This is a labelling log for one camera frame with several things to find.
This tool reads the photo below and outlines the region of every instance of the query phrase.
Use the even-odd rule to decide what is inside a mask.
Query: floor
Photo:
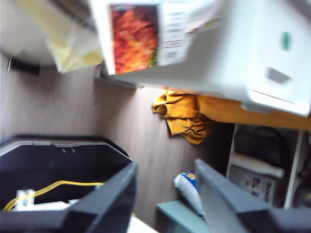
[[[164,91],[131,89],[93,79],[93,68],[58,74],[42,68],[37,79],[8,72],[1,56],[1,137],[15,133],[89,134],[105,136],[138,161],[138,193],[134,212],[151,227],[156,204],[175,200],[173,178],[194,170],[202,158],[225,172],[232,125],[214,125],[198,146],[170,136],[166,122],[151,105]]]

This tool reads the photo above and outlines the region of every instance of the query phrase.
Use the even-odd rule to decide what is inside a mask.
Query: black cable
[[[309,168],[309,163],[311,160],[311,135],[307,131],[307,147],[308,147],[308,156],[306,157],[302,169],[300,172],[297,173],[297,176],[302,178],[302,179],[310,179],[311,180],[311,169]]]

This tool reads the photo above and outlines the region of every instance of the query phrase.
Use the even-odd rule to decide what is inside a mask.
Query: green dot
[[[292,46],[292,34],[290,32],[283,32],[281,35],[281,48],[284,51],[289,51]]]

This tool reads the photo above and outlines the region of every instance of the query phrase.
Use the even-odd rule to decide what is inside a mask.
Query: yellow cable
[[[25,200],[27,198],[35,198],[37,196],[40,196],[44,193],[47,193],[51,191],[52,189],[56,188],[57,186],[60,186],[62,184],[70,184],[70,185],[77,185],[77,186],[95,186],[95,185],[104,185],[103,183],[100,182],[94,182],[94,183],[81,183],[81,182],[73,182],[73,181],[56,181],[55,183],[50,184],[49,186],[42,188],[38,191],[35,191],[35,193],[25,195],[23,197],[17,197],[11,200],[9,203],[6,204],[3,210],[12,210],[13,207],[21,200]]]

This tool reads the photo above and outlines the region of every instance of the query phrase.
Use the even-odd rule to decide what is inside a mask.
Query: blue and white package
[[[189,202],[197,214],[203,216],[204,210],[198,193],[195,171],[178,174],[173,183],[175,188]]]

